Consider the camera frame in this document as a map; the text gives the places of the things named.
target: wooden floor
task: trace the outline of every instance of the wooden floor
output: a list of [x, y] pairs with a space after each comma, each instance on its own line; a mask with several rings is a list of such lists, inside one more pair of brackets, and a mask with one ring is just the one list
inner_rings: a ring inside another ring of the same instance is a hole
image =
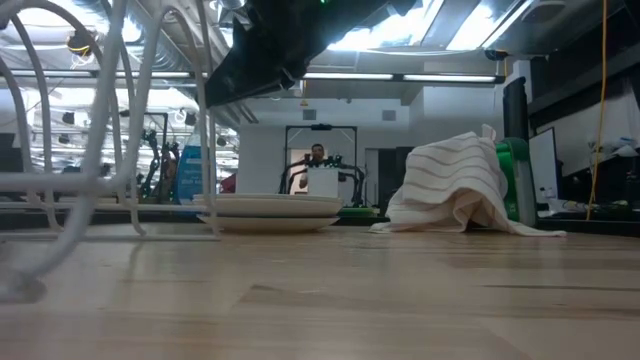
[[640, 357], [640, 239], [365, 230], [81, 244], [0, 305], [0, 359]]

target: white towel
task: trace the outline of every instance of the white towel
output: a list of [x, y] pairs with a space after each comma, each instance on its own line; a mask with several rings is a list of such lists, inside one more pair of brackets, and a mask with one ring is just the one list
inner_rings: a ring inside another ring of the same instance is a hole
[[495, 131], [483, 127], [484, 137], [469, 132], [415, 148], [407, 158], [402, 187], [387, 210], [391, 220], [374, 232], [463, 232], [469, 220], [525, 236], [565, 236], [510, 221], [504, 207], [507, 179], [500, 170]]

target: dish rack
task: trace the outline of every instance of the dish rack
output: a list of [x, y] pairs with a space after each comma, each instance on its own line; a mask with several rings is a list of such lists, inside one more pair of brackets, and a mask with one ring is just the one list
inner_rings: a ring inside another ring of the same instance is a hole
[[[209, 74], [213, 71], [213, 59], [211, 57], [211, 46], [209, 44], [207, 17], [205, 16], [204, 2], [193, 1], [196, 5], [200, 21], [200, 31], [206, 53], [206, 69]], [[210, 235], [196, 234], [172, 234], [172, 235], [151, 235], [142, 228], [138, 221], [139, 210], [153, 211], [195, 211], [210, 214], [214, 219], [216, 216], [216, 196], [215, 182], [217, 178], [215, 164], [215, 118], [213, 112], [209, 110], [207, 121], [207, 107], [205, 105], [205, 81], [201, 71], [203, 69], [198, 57], [195, 41], [189, 25], [184, 15], [175, 7], [167, 5], [153, 15], [152, 26], [146, 32], [143, 62], [139, 71], [137, 86], [134, 88], [131, 66], [127, 50], [122, 39], [122, 27], [125, 17], [127, 0], [114, 0], [113, 8], [108, 1], [102, 1], [107, 15], [110, 18], [111, 26], [104, 42], [104, 51], [96, 44], [89, 31], [64, 8], [47, 0], [7, 0], [0, 4], [0, 31], [13, 23], [18, 31], [28, 55], [33, 64], [40, 96], [42, 99], [42, 121], [44, 137], [44, 172], [35, 171], [31, 162], [29, 146], [29, 131], [27, 124], [27, 114], [25, 104], [18, 87], [18, 83], [7, 64], [0, 56], [0, 73], [4, 74], [7, 86], [15, 105], [18, 123], [18, 136], [20, 138], [21, 156], [24, 164], [23, 173], [2, 173], [0, 174], [0, 190], [2, 191], [23, 191], [27, 193], [27, 202], [10, 203], [0, 202], [2, 209], [42, 209], [47, 214], [49, 231], [46, 233], [3, 233], [0, 240], [16, 240], [31, 238], [50, 238], [54, 240], [50, 245], [46, 255], [36, 261], [21, 263], [14, 268], [0, 268], [0, 303], [2, 302], [29, 302], [35, 301], [44, 292], [44, 285], [38, 278], [52, 271], [64, 259], [69, 256], [80, 240], [89, 239], [86, 234], [87, 228], [95, 210], [113, 210], [113, 204], [99, 204], [98, 198], [101, 195], [116, 192], [119, 204], [131, 214], [131, 225], [135, 229], [136, 235], [127, 236], [100, 236], [101, 240], [216, 240], [219, 236], [215, 222], [212, 224], [213, 233]], [[89, 42], [91, 51], [100, 64], [101, 71], [97, 82], [96, 95], [90, 111], [91, 126], [88, 133], [88, 142], [84, 159], [82, 161], [82, 173], [76, 174], [53, 174], [51, 156], [51, 113], [48, 100], [48, 89], [42, 65], [36, 50], [29, 38], [25, 27], [20, 22], [17, 14], [27, 8], [39, 8], [53, 12], [66, 20], [73, 26], [80, 37]], [[132, 189], [136, 188], [135, 170], [138, 161], [138, 149], [140, 147], [141, 135], [143, 131], [143, 116], [147, 105], [149, 89], [151, 87], [151, 67], [155, 58], [156, 47], [160, 30], [165, 15], [171, 14], [185, 33], [188, 43], [187, 57], [191, 61], [194, 69], [197, 94], [200, 111], [198, 114], [198, 125], [200, 127], [201, 159], [202, 159], [202, 193], [205, 204], [201, 206], [185, 205], [145, 205], [138, 204], [134, 191], [130, 191], [129, 197], [126, 195], [126, 186], [129, 184]], [[124, 68], [129, 104], [130, 104], [130, 136], [126, 147], [126, 154], [123, 157], [122, 142], [120, 133], [120, 118], [118, 112], [118, 100], [115, 92], [115, 78], [119, 58], [122, 59]], [[105, 180], [99, 177], [99, 167], [101, 159], [101, 149], [106, 137], [107, 123], [111, 118], [113, 127], [115, 175]], [[62, 227], [56, 220], [55, 210], [69, 208], [69, 204], [59, 204], [53, 201], [53, 192], [73, 191], [78, 193], [75, 204], [71, 206], [71, 212]], [[36, 192], [44, 192], [44, 201], [36, 195]]]

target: stacked plates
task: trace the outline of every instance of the stacked plates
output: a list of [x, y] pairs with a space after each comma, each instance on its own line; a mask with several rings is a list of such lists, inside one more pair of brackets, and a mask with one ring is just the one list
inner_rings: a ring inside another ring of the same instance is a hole
[[[195, 195], [193, 203], [204, 205], [202, 195]], [[341, 208], [341, 199], [306, 195], [220, 194], [216, 199], [217, 224], [230, 232], [313, 231], [336, 222]]]

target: white wall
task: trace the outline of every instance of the white wall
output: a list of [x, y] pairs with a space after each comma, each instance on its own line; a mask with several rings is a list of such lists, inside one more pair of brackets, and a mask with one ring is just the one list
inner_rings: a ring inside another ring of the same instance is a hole
[[[600, 103], [538, 129], [542, 132], [555, 128], [556, 153], [564, 163], [564, 176], [589, 167], [591, 155], [588, 143], [596, 141], [599, 120]], [[606, 102], [602, 144], [606, 145], [621, 137], [640, 141], [640, 111], [630, 86], [625, 89], [623, 96]]]
[[[238, 193], [275, 194], [284, 169], [284, 127], [245, 125], [240, 129], [240, 154], [237, 191]], [[353, 138], [353, 133], [345, 130]], [[400, 129], [358, 129], [358, 166], [364, 167], [366, 149], [396, 148], [411, 146], [409, 131]], [[346, 164], [354, 164], [354, 146], [340, 131], [304, 130], [289, 142], [292, 149], [310, 149], [320, 143], [329, 154], [340, 153]], [[352, 182], [341, 186], [345, 202], [352, 195]]]
[[502, 133], [501, 93], [495, 88], [425, 87], [410, 106], [413, 141], [425, 145], [474, 131], [487, 124]]
[[[398, 129], [409, 125], [409, 108], [400, 99], [353, 99], [351, 103], [336, 99], [307, 99], [308, 106], [300, 106], [302, 99], [249, 99], [246, 104], [260, 121], [260, 125], [286, 126], [330, 124], [366, 128]], [[303, 121], [302, 111], [315, 109], [314, 122]], [[382, 110], [395, 110], [396, 121], [382, 121]]]

